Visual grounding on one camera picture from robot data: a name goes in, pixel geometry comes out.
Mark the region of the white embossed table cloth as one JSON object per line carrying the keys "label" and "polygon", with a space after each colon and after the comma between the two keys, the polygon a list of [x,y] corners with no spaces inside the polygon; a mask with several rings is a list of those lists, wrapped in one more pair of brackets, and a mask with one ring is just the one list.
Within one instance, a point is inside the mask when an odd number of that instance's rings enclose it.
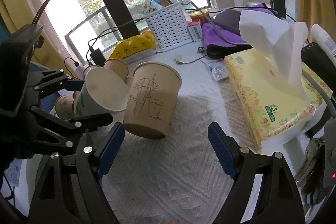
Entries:
{"label": "white embossed table cloth", "polygon": [[121,223],[213,223],[233,181],[218,161],[207,129],[218,122],[227,135],[253,147],[228,80],[216,82],[204,62],[177,65],[173,58],[199,57],[195,43],[149,60],[173,67],[182,78],[165,139],[126,133],[102,189]]}

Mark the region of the white perforated plastic basket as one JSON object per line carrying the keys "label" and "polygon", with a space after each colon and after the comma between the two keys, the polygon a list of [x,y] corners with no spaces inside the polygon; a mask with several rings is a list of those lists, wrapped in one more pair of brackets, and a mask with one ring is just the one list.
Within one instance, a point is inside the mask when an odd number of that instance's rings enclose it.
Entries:
{"label": "white perforated plastic basket", "polygon": [[161,52],[192,43],[182,5],[177,2],[143,17]]}

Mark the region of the white tissue sheet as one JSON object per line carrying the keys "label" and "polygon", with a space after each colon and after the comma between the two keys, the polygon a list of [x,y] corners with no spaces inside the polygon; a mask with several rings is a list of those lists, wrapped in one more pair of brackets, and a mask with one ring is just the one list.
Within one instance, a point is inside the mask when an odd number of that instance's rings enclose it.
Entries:
{"label": "white tissue sheet", "polygon": [[299,98],[308,102],[301,80],[301,51],[309,35],[306,23],[290,24],[265,12],[242,10],[239,30],[242,39],[270,59]]}

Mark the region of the black power adapter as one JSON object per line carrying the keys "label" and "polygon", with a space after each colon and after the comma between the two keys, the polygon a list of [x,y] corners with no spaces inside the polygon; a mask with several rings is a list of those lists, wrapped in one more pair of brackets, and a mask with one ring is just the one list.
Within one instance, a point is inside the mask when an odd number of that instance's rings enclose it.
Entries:
{"label": "black power adapter", "polygon": [[98,65],[100,67],[103,67],[106,59],[105,59],[103,53],[101,52],[101,50],[99,48],[96,49],[96,50],[94,50],[93,48],[90,48],[89,52],[90,52],[90,57],[93,60],[93,62],[96,65]]}

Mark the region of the yellow tissue box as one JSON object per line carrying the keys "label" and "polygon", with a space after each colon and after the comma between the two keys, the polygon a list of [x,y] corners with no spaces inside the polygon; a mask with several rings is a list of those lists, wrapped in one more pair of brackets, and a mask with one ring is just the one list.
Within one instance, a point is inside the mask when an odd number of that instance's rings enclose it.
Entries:
{"label": "yellow tissue box", "polygon": [[257,50],[226,56],[224,63],[258,153],[274,153],[322,118],[326,103],[313,85],[301,79],[305,101]]}

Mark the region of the small plain brown paper cup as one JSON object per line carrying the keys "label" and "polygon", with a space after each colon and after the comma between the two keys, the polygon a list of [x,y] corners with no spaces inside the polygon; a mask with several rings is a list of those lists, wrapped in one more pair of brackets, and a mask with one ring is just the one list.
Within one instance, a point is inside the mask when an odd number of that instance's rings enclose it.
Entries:
{"label": "small plain brown paper cup", "polygon": [[105,61],[103,68],[116,73],[123,81],[129,75],[128,66],[120,59],[112,58]]}

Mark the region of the white cup with green tree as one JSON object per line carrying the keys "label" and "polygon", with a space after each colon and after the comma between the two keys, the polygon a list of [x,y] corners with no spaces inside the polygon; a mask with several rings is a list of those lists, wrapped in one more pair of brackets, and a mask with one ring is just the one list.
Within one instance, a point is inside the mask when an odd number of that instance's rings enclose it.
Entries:
{"label": "white cup with green tree", "polygon": [[74,102],[76,117],[125,111],[129,96],[126,83],[114,72],[94,68],[85,77],[78,99]]}

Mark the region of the purple cloth bag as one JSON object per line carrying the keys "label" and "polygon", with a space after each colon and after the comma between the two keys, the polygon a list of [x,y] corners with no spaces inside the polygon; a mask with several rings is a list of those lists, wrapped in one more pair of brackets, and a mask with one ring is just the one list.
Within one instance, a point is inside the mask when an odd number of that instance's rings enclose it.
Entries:
{"label": "purple cloth bag", "polygon": [[265,3],[252,7],[233,7],[220,12],[212,22],[222,36],[231,43],[226,42],[216,32],[211,22],[204,23],[202,25],[203,47],[210,59],[221,59],[233,53],[252,48],[240,36],[239,22],[243,10],[256,10],[278,17],[278,12],[266,7]]}

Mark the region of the large brown bamboo paper cup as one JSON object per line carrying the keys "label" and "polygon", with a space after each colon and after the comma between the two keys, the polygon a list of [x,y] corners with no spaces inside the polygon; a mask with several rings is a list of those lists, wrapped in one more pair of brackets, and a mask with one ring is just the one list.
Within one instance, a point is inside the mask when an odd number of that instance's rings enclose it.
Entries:
{"label": "large brown bamboo paper cup", "polygon": [[133,73],[123,126],[133,135],[166,137],[182,86],[180,74],[154,61],[138,65]]}

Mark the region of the brown cup with pink flowers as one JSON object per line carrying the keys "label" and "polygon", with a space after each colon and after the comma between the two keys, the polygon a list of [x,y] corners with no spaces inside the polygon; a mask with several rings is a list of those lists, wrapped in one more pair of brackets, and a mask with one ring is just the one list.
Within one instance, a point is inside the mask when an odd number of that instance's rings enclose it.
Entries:
{"label": "brown cup with pink flowers", "polygon": [[55,111],[62,120],[70,120],[75,117],[74,98],[71,96],[60,96],[55,102]]}

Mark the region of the white lotion tube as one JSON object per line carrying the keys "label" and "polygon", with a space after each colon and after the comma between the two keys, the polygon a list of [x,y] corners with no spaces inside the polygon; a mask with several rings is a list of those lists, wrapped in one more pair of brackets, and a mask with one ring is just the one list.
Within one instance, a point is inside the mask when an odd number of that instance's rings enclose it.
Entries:
{"label": "white lotion tube", "polygon": [[335,61],[335,41],[333,38],[319,24],[312,26],[311,35],[328,58]]}

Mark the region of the yellow snack packet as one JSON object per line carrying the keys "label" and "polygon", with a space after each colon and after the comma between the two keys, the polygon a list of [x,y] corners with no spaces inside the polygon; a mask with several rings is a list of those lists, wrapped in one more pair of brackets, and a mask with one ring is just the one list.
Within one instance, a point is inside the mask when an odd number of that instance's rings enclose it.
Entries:
{"label": "yellow snack packet", "polygon": [[150,30],[132,36],[117,43],[114,51],[109,56],[110,59],[123,59],[135,53],[151,49],[156,46],[154,34]]}

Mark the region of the red and white small box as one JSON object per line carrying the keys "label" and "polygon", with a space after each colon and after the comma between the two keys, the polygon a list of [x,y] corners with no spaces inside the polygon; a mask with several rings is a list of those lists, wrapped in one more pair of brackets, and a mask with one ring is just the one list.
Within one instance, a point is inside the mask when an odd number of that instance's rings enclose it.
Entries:
{"label": "red and white small box", "polygon": [[202,34],[202,25],[201,21],[192,21],[188,22],[188,30],[190,33],[193,42],[202,42],[203,41],[203,34]]}

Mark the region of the blister pill pack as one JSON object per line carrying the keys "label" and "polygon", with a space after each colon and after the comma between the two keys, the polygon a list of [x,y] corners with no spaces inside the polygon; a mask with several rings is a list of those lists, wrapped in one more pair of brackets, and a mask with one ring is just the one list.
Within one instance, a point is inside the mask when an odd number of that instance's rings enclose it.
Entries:
{"label": "blister pill pack", "polygon": [[221,81],[228,78],[228,70],[223,59],[208,61],[207,67],[215,81]]}

